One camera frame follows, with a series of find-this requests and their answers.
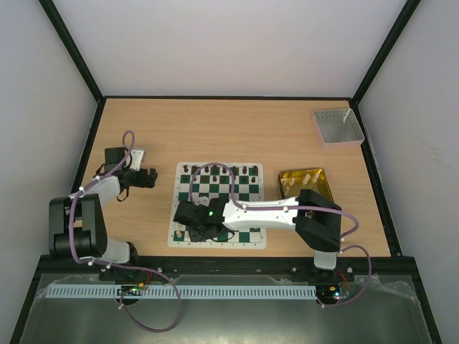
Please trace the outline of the green white chess board mat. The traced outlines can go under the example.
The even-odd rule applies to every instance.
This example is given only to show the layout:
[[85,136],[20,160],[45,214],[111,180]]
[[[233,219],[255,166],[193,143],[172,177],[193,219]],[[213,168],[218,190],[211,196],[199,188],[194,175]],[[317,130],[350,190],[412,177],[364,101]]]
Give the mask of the green white chess board mat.
[[[180,201],[189,199],[189,189],[192,190],[193,201],[200,196],[210,199],[230,198],[230,191],[234,191],[237,201],[262,201],[264,199],[263,169],[259,163],[227,163],[229,169],[222,172],[218,166],[218,173],[212,173],[212,166],[205,166],[200,162],[180,162],[176,167],[174,180],[174,195],[172,198],[171,215],[174,215]],[[170,221],[168,233],[169,247],[183,248],[223,248],[223,249],[265,249],[267,234],[265,228],[251,227],[236,229],[235,236],[228,242],[191,242],[189,233],[184,226],[177,229],[177,224]],[[182,238],[175,235],[182,233]]]

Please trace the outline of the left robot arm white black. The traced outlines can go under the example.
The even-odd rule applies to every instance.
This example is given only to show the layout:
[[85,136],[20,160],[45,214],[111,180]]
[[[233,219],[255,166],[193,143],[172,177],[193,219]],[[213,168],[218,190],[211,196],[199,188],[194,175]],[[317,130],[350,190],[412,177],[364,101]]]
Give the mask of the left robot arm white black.
[[120,195],[130,188],[153,188],[157,179],[154,168],[142,168],[146,151],[124,147],[105,149],[105,162],[95,172],[89,187],[82,190],[74,216],[72,193],[54,198],[49,203],[49,253],[53,259],[76,257],[93,265],[136,264],[138,252],[131,242],[121,242],[108,236],[103,218],[103,207],[111,200],[122,201]]

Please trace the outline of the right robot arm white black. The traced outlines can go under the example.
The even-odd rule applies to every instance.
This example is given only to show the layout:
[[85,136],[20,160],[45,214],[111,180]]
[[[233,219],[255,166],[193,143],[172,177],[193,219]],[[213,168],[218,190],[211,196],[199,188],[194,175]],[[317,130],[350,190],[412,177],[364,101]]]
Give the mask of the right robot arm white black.
[[340,206],[319,193],[302,189],[278,201],[233,201],[220,196],[199,204],[180,201],[172,217],[203,239],[250,228],[294,231],[313,251],[313,273],[323,281],[338,272],[341,246]]

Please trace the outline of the gold tin tray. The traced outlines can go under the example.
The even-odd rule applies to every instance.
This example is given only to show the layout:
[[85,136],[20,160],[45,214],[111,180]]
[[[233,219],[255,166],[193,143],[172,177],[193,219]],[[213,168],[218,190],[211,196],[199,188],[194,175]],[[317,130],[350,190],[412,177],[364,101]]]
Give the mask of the gold tin tray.
[[278,174],[278,190],[282,199],[298,196],[302,189],[313,190],[333,201],[331,188],[322,168],[282,171]]

